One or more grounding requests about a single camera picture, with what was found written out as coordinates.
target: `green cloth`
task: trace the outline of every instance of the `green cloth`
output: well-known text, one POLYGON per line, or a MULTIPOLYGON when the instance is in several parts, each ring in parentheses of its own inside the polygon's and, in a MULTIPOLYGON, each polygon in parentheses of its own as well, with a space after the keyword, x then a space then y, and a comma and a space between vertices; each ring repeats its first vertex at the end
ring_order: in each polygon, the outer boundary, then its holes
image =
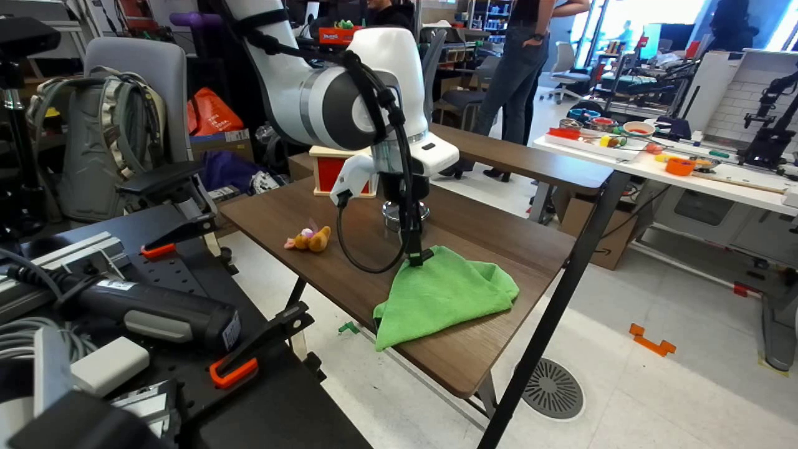
POLYGON ((432 253, 422 267, 402 265, 390 299, 373 306, 382 319, 376 350, 506 311, 518 298, 518 284, 498 265, 467 259, 448 248, 432 253))

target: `backpack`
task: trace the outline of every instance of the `backpack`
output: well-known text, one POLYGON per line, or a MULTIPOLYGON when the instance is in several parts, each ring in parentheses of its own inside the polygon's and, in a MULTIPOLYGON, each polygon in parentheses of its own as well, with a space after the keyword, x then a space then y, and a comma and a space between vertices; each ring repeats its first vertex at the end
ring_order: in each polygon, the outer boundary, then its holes
POLYGON ((35 139, 52 104, 67 124, 63 172, 52 178, 59 214, 100 223, 140 210, 116 187, 165 162, 163 97, 140 76, 110 68, 52 77, 30 101, 35 139))

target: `table surface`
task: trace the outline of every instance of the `table surface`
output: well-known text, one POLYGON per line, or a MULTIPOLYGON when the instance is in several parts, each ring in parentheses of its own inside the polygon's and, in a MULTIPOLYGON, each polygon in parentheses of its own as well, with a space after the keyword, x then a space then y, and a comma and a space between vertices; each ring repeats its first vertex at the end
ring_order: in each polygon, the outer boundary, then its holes
POLYGON ((562 158, 554 152, 534 152, 523 146, 491 139, 486 136, 473 136, 457 128, 434 124, 432 133, 457 146, 464 159, 493 166, 506 172, 534 178, 548 185, 564 185, 570 190, 597 192, 613 172, 611 167, 585 162, 578 156, 562 158))
MULTIPOLYGON (((373 331, 371 311, 390 298, 393 269, 387 274, 358 272, 343 259, 337 240, 325 254, 282 248, 286 238, 310 223, 337 223, 330 197, 311 195, 311 190, 311 180, 301 180, 276 192, 232 202, 221 212, 291 272, 373 331)), ((496 262, 522 287, 515 304, 506 314, 458 325, 397 346, 451 394, 471 396, 539 298, 555 280, 574 248, 574 238, 444 190, 432 190, 424 202, 432 207, 424 229, 426 248, 447 245, 468 259, 496 262)), ((370 267, 387 265, 400 250, 400 240, 382 223, 380 207, 380 200, 351 200, 342 223, 351 257, 370 267)))
MULTIPOLYGON (((38 250, 49 253, 52 245, 110 233, 123 240, 129 257, 138 257, 140 245, 179 224, 179 219, 181 214, 174 207, 155 207, 43 240, 38 250)), ((250 298, 232 282, 232 274, 210 257, 201 240, 179 245, 179 257, 206 298, 239 309, 241 340, 267 325, 250 298)), ((140 280, 144 277, 143 272, 144 269, 128 269, 124 274, 140 280)), ((151 340, 143 340, 143 344, 151 351, 151 366, 140 374, 135 384, 169 379, 174 373, 198 369, 205 374, 206 364, 217 359, 217 354, 195 346, 155 344, 151 340)), ((282 341, 271 341, 256 350, 256 354, 265 356, 262 374, 201 419, 200 430, 184 440, 186 447, 265 447, 265 442, 267 447, 330 447, 330 442, 337 442, 337 447, 370 447, 347 414, 326 396, 316 374, 279 346, 282 341)), ((186 391, 195 391, 195 376, 181 383, 186 391)))
POLYGON ((703 192, 703 195, 710 195, 710 197, 724 197, 724 200, 731 200, 731 202, 751 205, 751 207, 759 207, 759 210, 798 218, 798 207, 784 205, 784 200, 786 200, 784 192, 767 192, 767 190, 756 190, 756 187, 742 187, 742 185, 729 185, 729 182, 716 182, 716 180, 709 180, 709 178, 673 178, 650 156, 638 156, 633 162, 618 162, 618 159, 611 159, 611 158, 578 152, 574 148, 564 148, 564 146, 548 142, 545 138, 534 139, 530 148, 552 152, 552 156, 582 158, 582 159, 598 162, 598 166, 613 167, 618 172, 628 172, 628 175, 636 175, 636 178, 653 180, 653 182, 664 182, 664 185, 703 192))

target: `jeans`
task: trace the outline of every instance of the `jeans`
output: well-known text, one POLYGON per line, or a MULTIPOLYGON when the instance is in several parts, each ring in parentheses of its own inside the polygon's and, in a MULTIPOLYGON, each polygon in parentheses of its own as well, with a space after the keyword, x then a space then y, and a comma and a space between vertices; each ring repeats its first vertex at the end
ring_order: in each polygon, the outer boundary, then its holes
POLYGON ((539 88, 539 76, 548 58, 548 42, 523 47, 530 41, 530 25, 508 25, 503 55, 491 77, 489 92, 478 107, 473 133, 489 136, 491 124, 503 107, 502 139, 527 146, 527 128, 530 122, 530 96, 539 88))

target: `floor drain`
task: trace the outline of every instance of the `floor drain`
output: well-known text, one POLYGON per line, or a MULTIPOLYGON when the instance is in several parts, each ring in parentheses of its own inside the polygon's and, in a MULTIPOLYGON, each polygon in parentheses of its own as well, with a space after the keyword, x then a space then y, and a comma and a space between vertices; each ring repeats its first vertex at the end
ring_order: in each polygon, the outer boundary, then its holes
POLYGON ((523 402, 544 417, 570 419, 582 411, 583 394, 568 369, 542 359, 523 390, 523 402))

